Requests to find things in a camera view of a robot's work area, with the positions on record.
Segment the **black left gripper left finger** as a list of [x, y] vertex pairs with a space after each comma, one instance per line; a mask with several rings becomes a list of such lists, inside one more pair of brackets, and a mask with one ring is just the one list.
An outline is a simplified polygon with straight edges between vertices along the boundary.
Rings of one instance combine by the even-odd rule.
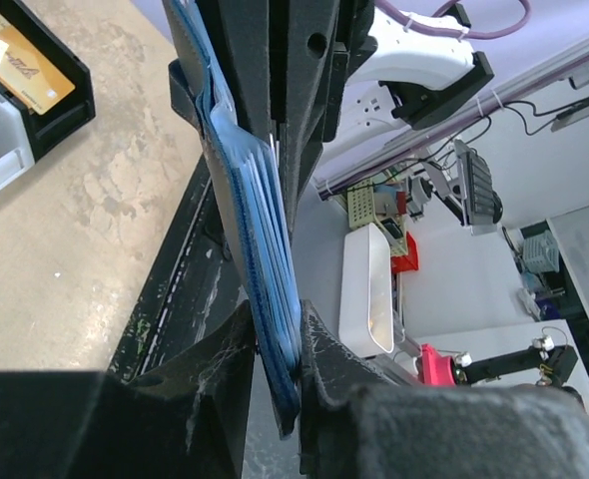
[[243, 303], [129, 383], [102, 371], [0, 371], [0, 478], [238, 478], [254, 358]]

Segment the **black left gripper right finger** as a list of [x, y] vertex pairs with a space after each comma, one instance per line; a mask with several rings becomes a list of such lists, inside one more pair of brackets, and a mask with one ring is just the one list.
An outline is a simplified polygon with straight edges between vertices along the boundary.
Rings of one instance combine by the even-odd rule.
[[589, 422], [542, 388], [398, 385], [301, 304], [299, 471], [308, 478], [589, 478]]

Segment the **blue leather card holder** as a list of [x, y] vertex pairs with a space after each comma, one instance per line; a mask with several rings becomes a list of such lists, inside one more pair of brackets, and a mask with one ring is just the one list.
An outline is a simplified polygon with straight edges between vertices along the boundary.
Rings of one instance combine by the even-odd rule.
[[176, 112], [198, 130], [219, 212], [244, 279], [281, 437], [301, 409], [301, 305], [277, 159], [272, 145], [240, 126], [233, 93], [194, 1], [167, 1], [178, 55], [171, 76]]

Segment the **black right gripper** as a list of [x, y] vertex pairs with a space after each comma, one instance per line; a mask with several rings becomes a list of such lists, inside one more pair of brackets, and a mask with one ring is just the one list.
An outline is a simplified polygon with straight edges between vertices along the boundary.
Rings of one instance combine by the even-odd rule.
[[[272, 132], [270, 3], [204, 0], [197, 5], [233, 93], [240, 126], [266, 141]], [[347, 80], [375, 51], [376, 41], [368, 36], [373, 17], [373, 1], [274, 3], [280, 178], [289, 234], [294, 232], [302, 188], [303, 151], [319, 120], [314, 104], [328, 50], [332, 46], [325, 143], [336, 136]]]

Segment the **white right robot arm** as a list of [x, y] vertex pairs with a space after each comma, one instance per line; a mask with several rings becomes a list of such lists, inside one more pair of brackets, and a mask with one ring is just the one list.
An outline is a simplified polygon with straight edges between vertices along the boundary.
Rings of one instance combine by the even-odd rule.
[[285, 224], [320, 157], [397, 125], [430, 128], [493, 76], [464, 9], [425, 17], [385, 1], [169, 1], [177, 60], [172, 104], [199, 131], [222, 214], [234, 205], [224, 161], [237, 139], [275, 138]]

